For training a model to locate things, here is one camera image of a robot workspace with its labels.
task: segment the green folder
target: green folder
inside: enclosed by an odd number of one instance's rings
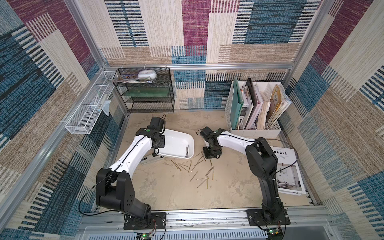
[[[241,108],[243,107],[244,101],[241,96],[239,83],[236,77],[235,77],[235,80],[232,82],[232,85],[233,85],[233,99],[232,99],[230,120],[231,120],[232,129],[237,129],[237,124],[239,122],[240,112],[241,112]]]
[[[127,97],[169,97],[169,88],[134,87],[122,94]]]

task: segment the white wire mesh basket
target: white wire mesh basket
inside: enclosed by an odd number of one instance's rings
[[[108,79],[112,79],[115,72],[104,73],[105,74],[100,74],[65,125],[65,128],[71,134],[91,133],[93,126],[102,112],[98,106],[100,106],[103,99],[106,100],[109,98],[114,88],[113,83],[108,82]]]

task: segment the vent grille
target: vent grille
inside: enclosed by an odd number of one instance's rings
[[[163,232],[158,232],[152,239],[160,240]],[[244,230],[189,230],[166,232],[163,240],[221,240],[221,239],[265,239],[267,233],[260,229]],[[136,233],[90,234],[89,240],[135,240]]]

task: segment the white file organizer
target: white file organizer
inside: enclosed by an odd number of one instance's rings
[[[246,81],[239,81],[238,83],[239,83],[239,87],[241,88],[243,85],[245,85]],[[254,85],[257,85],[257,87],[259,88],[259,91],[261,91],[261,92],[264,92],[268,85],[271,85],[272,89],[275,87],[276,84],[279,84],[281,87],[283,87],[281,83],[276,83],[276,82],[252,82],[252,83]],[[277,137],[279,135],[281,128],[277,122],[270,129],[267,129],[267,130],[232,129],[231,128],[231,119],[230,119],[232,98],[233,98],[233,82],[231,85],[231,89],[229,91],[227,104],[225,106],[225,118],[227,120],[227,129],[229,132],[236,134],[236,135],[239,135],[239,136],[242,136],[242,137],[248,137],[248,138],[258,138],[258,137],[274,138],[274,137]]]

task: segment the black mounting plate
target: black mounting plate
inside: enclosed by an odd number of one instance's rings
[[[260,226],[265,226],[265,224],[267,224],[267,225],[279,225],[279,222],[280,222],[280,226],[291,224],[291,220],[289,220],[287,211],[285,209],[283,212],[280,213],[280,215],[272,223],[266,223],[264,221],[262,209],[248,209],[247,210],[247,219],[248,219],[250,226],[257,226],[257,224]]]
[[[156,221],[156,229],[165,229],[165,224],[162,221],[163,219],[166,219],[166,213],[165,212],[155,212],[152,213],[152,219]],[[146,221],[142,219],[137,218],[129,218],[127,217],[124,221],[124,230],[143,230],[143,229],[153,229],[154,222],[151,221],[150,224],[147,226]]]

